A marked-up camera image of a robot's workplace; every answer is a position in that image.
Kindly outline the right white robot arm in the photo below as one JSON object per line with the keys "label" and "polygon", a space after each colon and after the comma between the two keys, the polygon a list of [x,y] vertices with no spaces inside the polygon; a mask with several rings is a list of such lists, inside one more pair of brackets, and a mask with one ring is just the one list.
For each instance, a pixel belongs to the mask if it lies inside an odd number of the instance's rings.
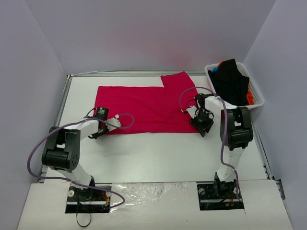
{"label": "right white robot arm", "polygon": [[199,93],[187,113],[191,116],[189,123],[202,137],[212,128],[214,116],[220,115],[221,165],[214,175],[213,193],[223,198],[238,187],[236,169],[243,151],[253,140],[250,110],[228,105],[213,94]]}

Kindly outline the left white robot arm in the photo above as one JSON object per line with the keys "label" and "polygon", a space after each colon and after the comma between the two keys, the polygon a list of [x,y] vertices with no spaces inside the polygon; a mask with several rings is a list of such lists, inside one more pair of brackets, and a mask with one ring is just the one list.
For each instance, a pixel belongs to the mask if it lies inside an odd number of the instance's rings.
{"label": "left white robot arm", "polygon": [[56,130],[46,139],[42,154],[42,164],[61,173],[74,187],[80,189],[79,195],[85,200],[96,196],[94,178],[80,165],[81,141],[99,136],[121,127],[119,115],[108,118],[109,110],[98,107],[94,116],[86,116],[80,123]]}

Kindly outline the red t shirt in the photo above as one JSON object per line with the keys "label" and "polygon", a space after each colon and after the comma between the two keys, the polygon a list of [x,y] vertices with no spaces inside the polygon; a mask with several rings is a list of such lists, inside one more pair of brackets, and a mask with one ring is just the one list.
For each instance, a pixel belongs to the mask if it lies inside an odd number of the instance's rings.
{"label": "red t shirt", "polygon": [[95,107],[109,110],[108,118],[120,115],[124,129],[115,129],[111,135],[138,133],[197,133],[181,112],[193,105],[198,93],[186,72],[160,77],[163,86],[125,87],[99,86]]}

